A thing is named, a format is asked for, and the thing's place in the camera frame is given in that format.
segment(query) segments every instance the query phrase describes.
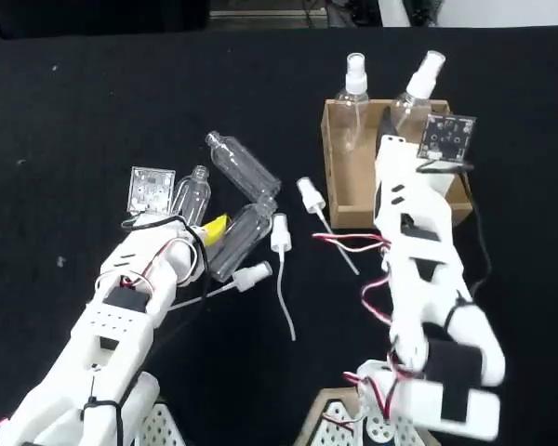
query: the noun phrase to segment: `white spray nozzle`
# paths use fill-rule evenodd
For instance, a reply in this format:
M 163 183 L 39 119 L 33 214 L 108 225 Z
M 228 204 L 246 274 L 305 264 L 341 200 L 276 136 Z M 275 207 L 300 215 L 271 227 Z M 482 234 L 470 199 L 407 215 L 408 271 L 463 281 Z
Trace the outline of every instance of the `white spray nozzle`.
M 407 84 L 407 93 L 419 99 L 428 99 L 436 86 L 436 78 L 446 57 L 438 51 L 428 51 L 418 70 Z
M 352 95 L 361 95 L 368 89 L 368 78 L 365 75 L 365 57 L 362 53 L 351 53 L 347 57 L 345 89 Z
M 298 180 L 298 189 L 308 214 L 316 214 L 319 209 L 325 209 L 325 199 L 314 187 L 312 181 L 308 177 L 303 177 Z
M 240 293 L 249 290 L 258 282 L 271 276 L 272 268 L 269 262 L 260 262 L 254 267 L 242 268 L 232 274 L 233 283 Z
M 291 250 L 291 234 L 287 228 L 287 216 L 272 216 L 271 250 L 275 253 L 286 253 Z

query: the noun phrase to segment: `black table surface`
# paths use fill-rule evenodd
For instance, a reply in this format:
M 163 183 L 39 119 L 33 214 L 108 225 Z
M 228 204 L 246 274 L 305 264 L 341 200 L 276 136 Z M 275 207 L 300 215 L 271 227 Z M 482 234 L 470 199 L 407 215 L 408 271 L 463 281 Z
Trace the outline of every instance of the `black table surface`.
M 181 176 L 212 166 L 204 136 L 216 129 L 283 180 L 278 203 L 294 245 L 284 292 L 299 340 L 290 342 L 268 280 L 215 297 L 148 369 L 194 444 L 292 443 L 319 389 L 342 386 L 342 371 L 387 347 L 358 295 L 379 275 L 378 254 L 356 257 L 359 279 L 312 241 L 320 226 L 296 179 L 310 176 L 326 193 L 319 123 L 349 52 L 366 54 L 370 96 L 392 98 L 428 49 L 448 57 L 433 96 L 478 116 L 471 180 L 494 274 L 477 301 L 508 364 L 498 442 L 557 437 L 558 28 L 0 42 L 0 417 L 45 375 L 123 239 L 130 167 Z M 212 167 L 210 183 L 208 216 L 246 203 Z M 470 282 L 484 270 L 472 217 L 455 240 Z M 263 259 L 276 268 L 268 240 L 247 263 Z M 386 290 L 374 298 L 389 306 Z M 170 315 L 157 335 L 185 317 Z

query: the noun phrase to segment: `plastic bottle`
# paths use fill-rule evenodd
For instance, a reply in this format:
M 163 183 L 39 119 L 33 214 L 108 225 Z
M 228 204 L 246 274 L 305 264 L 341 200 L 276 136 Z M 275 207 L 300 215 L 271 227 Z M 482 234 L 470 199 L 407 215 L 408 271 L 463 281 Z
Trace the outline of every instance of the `plastic bottle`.
M 345 88 L 337 95 L 334 109 L 334 120 L 339 129 L 336 137 L 339 141 L 334 146 L 337 151 L 352 151 L 358 147 L 364 134 L 369 103 L 367 84 L 364 55 L 351 53 L 347 57 Z
M 252 203 L 261 197 L 274 197 L 281 181 L 274 177 L 246 147 L 234 137 L 223 137 L 213 131 L 206 136 L 213 163 Z
M 206 206 L 211 198 L 211 187 L 206 182 L 208 169 L 197 165 L 193 173 L 176 187 L 176 196 L 172 203 L 172 214 L 186 218 L 190 226 L 200 226 L 205 215 Z
M 245 257 L 271 230 L 272 214 L 277 203 L 264 196 L 258 203 L 244 206 L 225 232 L 221 247 L 209 262 L 211 275 L 218 282 L 226 282 Z
M 445 60 L 439 52 L 428 51 L 407 84 L 405 93 L 391 104 L 392 125 L 398 136 L 407 142 L 418 144 L 421 140 L 426 119 L 432 112 L 430 95 Z

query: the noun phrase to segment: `robotic arm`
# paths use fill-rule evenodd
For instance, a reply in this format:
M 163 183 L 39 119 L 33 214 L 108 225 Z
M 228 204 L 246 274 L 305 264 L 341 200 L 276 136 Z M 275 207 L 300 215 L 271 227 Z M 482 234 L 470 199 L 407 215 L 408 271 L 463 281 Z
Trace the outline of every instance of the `robotic arm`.
M 418 173 L 423 161 L 417 149 L 386 136 L 376 160 L 375 225 L 391 242 L 382 265 L 393 303 L 389 337 L 403 366 L 414 373 L 393 387 L 391 408 L 414 426 L 493 439 L 499 400 L 478 388 L 501 383 L 504 355 L 462 278 L 444 197 L 453 175 Z M 424 322 L 443 327 L 455 342 L 427 339 Z M 396 374 L 383 364 L 368 361 L 358 375 L 371 377 L 386 395 Z
M 160 219 L 142 214 L 134 227 Z M 70 341 L 0 427 L 0 446 L 132 442 L 159 394 L 157 380 L 140 371 L 153 331 L 177 287 L 200 273 L 194 243 L 178 220 L 130 232 L 101 266 Z

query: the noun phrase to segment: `circuit board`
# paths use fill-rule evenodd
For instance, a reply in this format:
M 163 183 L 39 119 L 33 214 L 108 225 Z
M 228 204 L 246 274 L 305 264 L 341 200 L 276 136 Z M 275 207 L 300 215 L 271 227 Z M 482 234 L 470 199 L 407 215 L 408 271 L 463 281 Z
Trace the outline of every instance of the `circuit board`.
M 132 167 L 127 211 L 169 215 L 175 177 L 173 170 Z
M 418 158 L 462 163 L 477 118 L 431 113 L 419 143 Z

